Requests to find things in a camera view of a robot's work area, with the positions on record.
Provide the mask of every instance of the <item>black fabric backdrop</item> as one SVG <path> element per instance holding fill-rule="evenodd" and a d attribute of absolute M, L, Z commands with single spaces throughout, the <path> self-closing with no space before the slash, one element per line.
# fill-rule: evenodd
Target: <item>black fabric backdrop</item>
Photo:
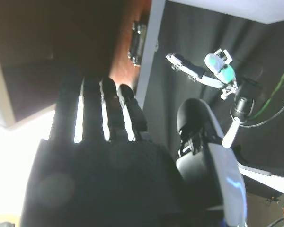
<path fill-rule="evenodd" d="M 177 52 L 192 63 L 205 67 L 204 57 L 227 49 L 234 61 L 237 79 L 250 77 L 263 91 L 255 111 L 271 94 L 284 71 L 284 21 L 270 25 L 167 1 L 158 37 L 144 112 L 153 139 L 178 157 L 177 111 L 191 97 L 210 104 L 224 132 L 231 124 L 229 109 L 233 96 L 220 99 L 215 88 L 194 83 L 182 72 L 172 70 L 167 53 Z M 263 116 L 277 112 L 284 103 L 284 89 L 277 93 Z M 284 167 L 284 113 L 273 122 L 254 129 L 241 128 L 235 141 L 244 158 L 259 165 Z"/>

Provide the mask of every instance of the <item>black finger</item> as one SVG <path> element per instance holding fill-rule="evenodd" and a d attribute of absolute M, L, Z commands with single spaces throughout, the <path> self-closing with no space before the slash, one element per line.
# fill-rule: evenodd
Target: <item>black finger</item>
<path fill-rule="evenodd" d="M 114 81 L 110 78 L 103 79 L 102 88 L 106 103 L 108 128 L 110 131 L 109 139 L 128 140 L 123 112 Z"/>
<path fill-rule="evenodd" d="M 69 71 L 68 75 L 63 79 L 53 118 L 50 140 L 74 141 L 81 84 L 82 76 L 75 70 Z"/>
<path fill-rule="evenodd" d="M 136 140 L 150 140 L 144 113 L 134 98 L 133 90 L 129 86 L 122 84 L 118 89 L 118 94 L 124 98 Z"/>
<path fill-rule="evenodd" d="M 83 135 L 82 140 L 104 140 L 100 85 L 97 79 L 83 82 Z"/>

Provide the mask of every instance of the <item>palm of robotic hand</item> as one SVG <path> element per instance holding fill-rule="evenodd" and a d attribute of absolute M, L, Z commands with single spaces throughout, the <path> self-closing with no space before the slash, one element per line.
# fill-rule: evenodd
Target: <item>palm of robotic hand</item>
<path fill-rule="evenodd" d="M 111 79 L 103 80 L 110 139 L 104 139 L 101 92 L 96 80 L 83 82 L 83 135 L 74 143 L 82 78 L 62 83 L 49 140 L 40 142 L 21 219 L 23 227 L 162 226 L 183 213 L 179 172 L 160 145 L 150 141 L 132 90 L 121 85 L 136 141 L 128 141 L 122 108 Z"/>

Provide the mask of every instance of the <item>green cable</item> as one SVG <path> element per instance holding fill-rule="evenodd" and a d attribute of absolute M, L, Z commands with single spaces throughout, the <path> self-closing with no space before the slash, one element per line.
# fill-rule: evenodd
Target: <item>green cable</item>
<path fill-rule="evenodd" d="M 271 99 L 273 98 L 273 96 L 275 95 L 275 93 L 280 89 L 280 87 L 283 83 L 283 80 L 284 80 L 284 73 L 283 73 L 278 85 L 275 87 L 274 91 L 271 93 L 270 98 L 265 102 L 264 106 L 262 106 L 262 108 L 255 115 L 248 118 L 248 120 L 254 120 L 264 112 L 264 110 L 269 105 L 269 103 L 270 103 Z"/>

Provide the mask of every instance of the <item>back of robotic hand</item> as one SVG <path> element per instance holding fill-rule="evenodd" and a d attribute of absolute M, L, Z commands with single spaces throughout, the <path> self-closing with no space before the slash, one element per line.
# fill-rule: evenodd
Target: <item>back of robotic hand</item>
<path fill-rule="evenodd" d="M 81 89 L 83 135 L 74 143 Z M 99 82 L 74 71 L 63 81 L 50 138 L 40 142 L 27 183 L 22 227 L 158 227 L 183 222 L 187 201 L 182 178 L 168 152 L 151 142 L 133 91 L 121 85 L 117 94 L 111 79 L 103 80 L 102 90 L 109 141 L 103 133 Z M 135 141 L 128 141 L 119 97 L 127 105 Z"/>

